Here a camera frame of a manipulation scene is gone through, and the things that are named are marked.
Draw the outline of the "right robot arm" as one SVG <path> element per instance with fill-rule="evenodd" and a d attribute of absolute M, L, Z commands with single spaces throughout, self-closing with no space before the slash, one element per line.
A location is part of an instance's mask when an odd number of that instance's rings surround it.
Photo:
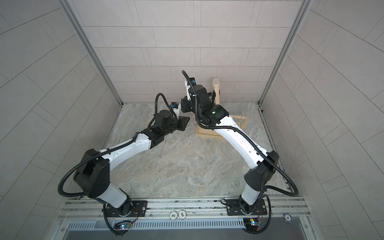
<path fill-rule="evenodd" d="M 182 99 L 182 112 L 193 112 L 200 127 L 213 130 L 227 140 L 243 157 L 250 170 L 245 174 L 246 186 L 239 198 L 239 206 L 243 213 L 255 211 L 256 203 L 265 192 L 266 183 L 272 178 L 276 169 L 263 156 L 274 162 L 279 161 L 276 152 L 269 154 L 267 150 L 257 145 L 235 123 L 221 105 L 215 105 L 201 85 L 186 86 L 187 96 Z"/>

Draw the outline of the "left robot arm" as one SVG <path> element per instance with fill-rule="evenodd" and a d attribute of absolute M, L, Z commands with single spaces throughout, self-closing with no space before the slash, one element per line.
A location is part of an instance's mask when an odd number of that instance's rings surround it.
<path fill-rule="evenodd" d="M 111 183 L 110 172 L 136 154 L 154 148 L 166 135 L 176 130 L 184 131 L 189 120 L 189 117 L 178 117 L 169 110 L 161 110 L 154 115 L 149 127 L 135 133 L 132 139 L 99 152 L 88 150 L 81 161 L 84 164 L 74 173 L 74 181 L 88 198 L 105 204 L 116 215 L 128 216 L 133 211 L 132 200 Z"/>

